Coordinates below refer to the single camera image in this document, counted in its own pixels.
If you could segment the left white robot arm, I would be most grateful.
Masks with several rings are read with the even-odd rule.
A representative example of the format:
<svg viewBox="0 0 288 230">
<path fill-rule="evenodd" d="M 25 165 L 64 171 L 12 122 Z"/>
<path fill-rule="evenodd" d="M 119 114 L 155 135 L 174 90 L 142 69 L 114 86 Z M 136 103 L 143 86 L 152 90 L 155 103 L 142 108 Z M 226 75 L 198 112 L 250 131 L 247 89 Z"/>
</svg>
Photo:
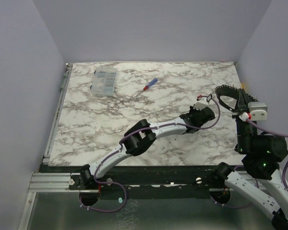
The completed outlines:
<svg viewBox="0 0 288 230">
<path fill-rule="evenodd" d="M 149 123 L 142 119 L 124 134 L 115 149 L 99 161 L 86 164 L 79 170 L 80 184 L 91 189 L 96 185 L 96 180 L 102 178 L 110 169 L 129 157 L 145 153 L 157 139 L 193 134 L 204 129 L 203 125 L 214 119 L 215 113 L 209 107 L 190 107 L 188 113 L 166 122 Z"/>
</svg>

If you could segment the black key tag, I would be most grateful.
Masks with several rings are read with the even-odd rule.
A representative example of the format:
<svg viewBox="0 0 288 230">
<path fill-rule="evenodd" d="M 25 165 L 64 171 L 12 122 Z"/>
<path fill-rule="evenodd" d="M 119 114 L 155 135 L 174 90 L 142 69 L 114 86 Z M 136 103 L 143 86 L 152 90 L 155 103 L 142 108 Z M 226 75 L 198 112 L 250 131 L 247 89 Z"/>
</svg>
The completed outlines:
<svg viewBox="0 0 288 230">
<path fill-rule="evenodd" d="M 210 94 L 210 95 L 208 95 L 208 96 L 206 97 L 206 101 L 207 101 L 208 103 L 209 103 L 212 99 L 213 99 L 212 94 Z"/>
</svg>

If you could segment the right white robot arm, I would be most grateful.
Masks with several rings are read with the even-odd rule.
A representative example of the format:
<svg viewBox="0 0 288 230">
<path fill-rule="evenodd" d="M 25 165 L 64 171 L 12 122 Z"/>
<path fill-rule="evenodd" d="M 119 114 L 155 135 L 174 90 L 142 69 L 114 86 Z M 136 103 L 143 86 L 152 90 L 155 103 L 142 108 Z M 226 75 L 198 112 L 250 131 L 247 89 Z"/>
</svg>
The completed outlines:
<svg viewBox="0 0 288 230">
<path fill-rule="evenodd" d="M 288 155 L 286 135 L 264 130 L 258 134 L 257 121 L 267 119 L 267 105 L 245 92 L 222 85 L 215 89 L 219 104 L 232 112 L 237 125 L 235 151 L 244 155 L 242 164 L 252 178 L 261 183 L 267 192 L 252 185 L 233 169 L 222 162 L 211 174 L 215 187 L 227 186 L 240 193 L 272 222 L 276 230 L 288 230 L 288 182 L 285 170 L 279 163 Z"/>
</svg>

